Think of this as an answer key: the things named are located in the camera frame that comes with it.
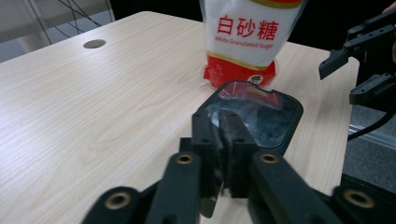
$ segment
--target gray carpet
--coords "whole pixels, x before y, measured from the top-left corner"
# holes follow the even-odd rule
[[[102,25],[114,21],[114,17],[110,17],[108,11],[93,15],[91,18]],[[72,25],[75,26],[73,21],[60,25],[57,29],[50,28],[49,38],[51,42],[57,43],[69,36],[77,35],[78,31]],[[78,29],[83,32],[96,27],[93,22],[86,19],[78,20]],[[24,54],[23,49],[17,40],[0,43],[0,63],[22,54]],[[367,127],[379,120],[383,115],[383,112],[367,107],[353,106],[351,124]],[[392,141],[388,142],[389,146],[381,146],[363,138],[348,142],[344,174],[396,193],[396,143],[393,139],[396,136],[396,119],[393,118],[376,132],[388,134],[392,138]]]

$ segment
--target screw hole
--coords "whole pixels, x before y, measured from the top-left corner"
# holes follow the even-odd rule
[[[262,154],[261,159],[266,163],[277,163],[279,161],[279,158],[272,154]]]
[[[190,164],[193,161],[193,157],[190,155],[181,155],[177,157],[177,162],[180,164]]]
[[[128,205],[131,200],[131,195],[127,192],[117,192],[107,198],[105,206],[108,209],[117,210]]]
[[[344,198],[358,207],[372,208],[375,206],[374,200],[364,192],[349,189],[344,192]]]

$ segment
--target black cable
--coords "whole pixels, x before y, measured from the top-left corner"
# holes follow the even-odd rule
[[[78,5],[77,5],[77,3],[74,1],[74,0],[72,0],[72,2],[76,5],[76,7],[78,7],[78,9],[82,12],[82,14],[84,14],[85,15],[85,17],[87,18],[87,19],[89,19],[89,20],[91,20],[91,21],[93,21],[93,19],[91,19],[91,17],[87,14],[87,13],[85,13],[85,11],[84,10],[82,10],[82,8],[81,7],[79,7]],[[99,26],[102,26],[101,24],[99,24],[98,22],[94,22],[98,27]]]
[[[74,13],[74,9],[73,9],[72,5],[70,4],[70,1],[69,1],[69,0],[67,0],[67,3],[69,4],[70,9],[72,9],[73,19],[75,20],[76,29],[77,29],[77,34],[79,35],[79,30],[78,30],[78,25],[77,25],[77,20],[76,20],[76,15],[75,15],[75,13]]]
[[[67,5],[66,3],[64,3],[63,1],[58,0],[58,2],[64,4],[66,7],[70,8],[70,6],[68,6],[68,5]],[[74,11],[75,11],[78,15],[84,17],[85,19],[87,19],[87,20],[89,20],[89,21],[92,21],[92,22],[95,23],[97,26],[102,26],[101,24],[99,24],[98,22],[94,21],[94,20],[91,19],[90,17],[87,17],[87,16],[81,14],[79,11],[76,11],[76,10],[74,10]]]
[[[105,2],[106,2],[106,6],[107,6],[108,16],[110,17],[110,22],[113,22],[113,18],[111,18],[110,7],[108,6],[107,0],[105,0]]]
[[[70,38],[69,35],[65,34],[63,31],[61,31],[57,26],[54,26],[55,29],[57,29],[59,32],[61,32],[61,34],[65,35],[67,38]]]
[[[372,131],[374,131],[375,129],[378,129],[379,127],[381,127],[382,125],[386,124],[388,121],[390,121],[393,118],[393,115],[396,113],[396,101],[393,102],[393,104],[390,106],[388,112],[384,115],[384,117],[382,117],[381,119],[379,119],[376,123],[366,127],[365,129],[362,129],[358,132],[352,133],[347,137],[347,141],[350,141],[352,139],[355,139],[357,137],[360,137],[364,134],[370,133]]]
[[[85,31],[77,28],[75,25],[73,25],[70,21],[68,21],[67,23],[69,23],[69,25],[73,26],[74,28],[78,29],[81,33],[85,33]]]

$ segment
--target wooden table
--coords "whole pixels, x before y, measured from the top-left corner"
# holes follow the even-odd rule
[[[108,189],[162,177],[191,115],[214,92],[203,79],[204,26],[144,12],[0,64],[0,220],[79,223]],[[83,45],[103,39],[101,48]],[[314,189],[339,185],[358,62],[319,80],[321,49],[287,43],[268,90],[304,115],[285,158]],[[203,223],[248,223],[222,197]]]

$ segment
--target round hole in table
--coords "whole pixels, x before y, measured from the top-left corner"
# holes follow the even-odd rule
[[[87,43],[84,44],[84,48],[86,49],[97,49],[102,47],[106,43],[105,40],[103,39],[95,39],[88,41]]]

